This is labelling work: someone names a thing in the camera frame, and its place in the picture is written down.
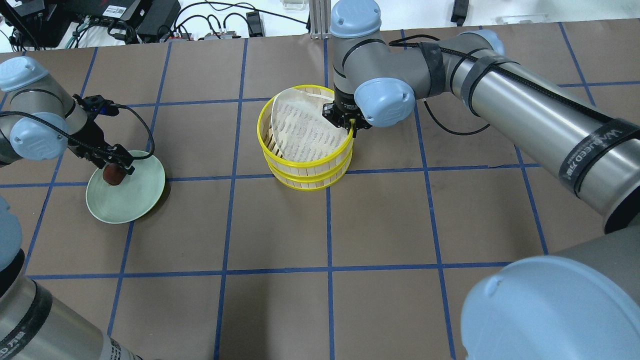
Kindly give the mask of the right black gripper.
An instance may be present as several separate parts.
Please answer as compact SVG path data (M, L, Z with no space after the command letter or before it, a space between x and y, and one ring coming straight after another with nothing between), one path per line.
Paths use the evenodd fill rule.
M357 137L358 130L368 130L373 126L366 121L362 110L355 102L354 94L336 89L330 103L322 105L322 116L338 129L350 131L352 139Z

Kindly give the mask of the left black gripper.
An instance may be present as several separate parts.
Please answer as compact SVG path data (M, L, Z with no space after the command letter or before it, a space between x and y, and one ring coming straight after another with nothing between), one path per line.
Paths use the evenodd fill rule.
M78 158L84 158L91 163L116 163L116 174L130 176L136 170L133 155L121 144L110 145L105 141L105 133L96 124L98 116L118 116L119 110L115 102L103 98L102 95L80 97L71 96L74 100L74 110L86 116L84 125L67 141L67 148Z

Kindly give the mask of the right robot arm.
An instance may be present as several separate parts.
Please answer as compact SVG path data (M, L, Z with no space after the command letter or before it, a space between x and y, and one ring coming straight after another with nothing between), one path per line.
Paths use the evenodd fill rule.
M469 360L639 358L639 126L567 95L505 56L488 29L393 53L374 0L331 10L336 127L394 126L417 100L450 92L603 217L601 237L521 259L467 294Z

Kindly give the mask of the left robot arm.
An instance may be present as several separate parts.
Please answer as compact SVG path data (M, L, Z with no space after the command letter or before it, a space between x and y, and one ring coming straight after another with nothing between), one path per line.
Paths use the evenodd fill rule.
M133 157L105 142L95 118L121 106L102 96L70 95L36 59L21 55L1 64L1 165L47 161L71 150L98 169L115 170L114 183L133 172ZM22 227L1 200L1 358L3 360L138 360L139 355L24 274Z

